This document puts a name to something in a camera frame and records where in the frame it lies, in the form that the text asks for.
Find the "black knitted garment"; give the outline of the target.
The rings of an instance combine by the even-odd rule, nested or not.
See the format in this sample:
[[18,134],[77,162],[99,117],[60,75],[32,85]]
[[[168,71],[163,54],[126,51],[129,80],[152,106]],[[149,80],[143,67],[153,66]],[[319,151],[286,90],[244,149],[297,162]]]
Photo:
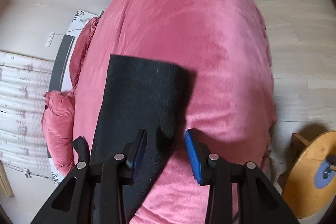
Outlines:
[[[182,133],[195,72],[175,64],[111,55],[90,164],[100,164],[147,133],[141,169],[133,185],[123,186],[126,223],[163,223],[143,202],[163,171]],[[100,185],[94,191],[93,221],[98,223]]]

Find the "round wooden stool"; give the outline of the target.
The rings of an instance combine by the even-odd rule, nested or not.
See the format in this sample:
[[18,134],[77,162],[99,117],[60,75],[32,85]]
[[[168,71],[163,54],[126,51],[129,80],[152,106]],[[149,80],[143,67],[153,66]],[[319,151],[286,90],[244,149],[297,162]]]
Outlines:
[[299,156],[291,168],[282,197],[298,219],[317,214],[335,198],[335,131],[312,141],[291,136]]

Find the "large pink folded duvet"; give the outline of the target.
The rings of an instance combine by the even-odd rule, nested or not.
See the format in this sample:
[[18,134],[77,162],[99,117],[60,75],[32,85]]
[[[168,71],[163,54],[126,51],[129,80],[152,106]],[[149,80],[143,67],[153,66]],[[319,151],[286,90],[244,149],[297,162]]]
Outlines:
[[55,168],[63,175],[74,167],[72,147],[75,112],[73,91],[50,91],[45,94],[42,131]]

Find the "patterned white curtain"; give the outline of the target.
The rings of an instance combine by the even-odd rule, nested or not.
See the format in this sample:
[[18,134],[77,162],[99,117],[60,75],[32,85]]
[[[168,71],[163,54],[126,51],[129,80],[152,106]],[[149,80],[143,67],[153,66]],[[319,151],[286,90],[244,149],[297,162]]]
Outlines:
[[41,118],[52,61],[1,52],[1,161],[21,168],[50,168]]

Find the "dark pink pillow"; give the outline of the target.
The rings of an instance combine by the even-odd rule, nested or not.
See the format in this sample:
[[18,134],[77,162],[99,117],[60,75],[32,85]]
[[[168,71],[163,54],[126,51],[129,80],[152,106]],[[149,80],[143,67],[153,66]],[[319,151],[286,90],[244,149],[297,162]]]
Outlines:
[[96,16],[89,20],[84,26],[80,35],[76,40],[71,59],[70,59],[70,79],[72,83],[72,89],[75,90],[79,81],[81,67],[84,63],[86,53],[91,44],[92,38],[95,34],[96,27],[99,23],[100,17]]

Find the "pink velvet bed cover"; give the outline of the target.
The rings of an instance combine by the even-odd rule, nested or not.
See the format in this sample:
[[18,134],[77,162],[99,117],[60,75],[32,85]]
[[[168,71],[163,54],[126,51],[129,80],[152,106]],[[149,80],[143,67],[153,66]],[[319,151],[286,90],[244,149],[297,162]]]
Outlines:
[[100,163],[147,132],[140,178],[124,190],[130,223],[203,223],[185,131],[229,162],[265,164],[273,76],[253,0],[113,0],[84,56],[74,137]]

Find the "white wall socket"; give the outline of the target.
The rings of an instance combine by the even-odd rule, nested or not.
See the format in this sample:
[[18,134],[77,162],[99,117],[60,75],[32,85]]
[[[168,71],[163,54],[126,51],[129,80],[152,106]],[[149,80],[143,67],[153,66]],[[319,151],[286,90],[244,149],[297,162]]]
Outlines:
[[45,46],[47,46],[47,47],[51,46],[52,40],[54,39],[55,35],[56,34],[54,32],[50,32],[50,34],[49,34],[49,36],[47,38],[47,41],[45,43]]

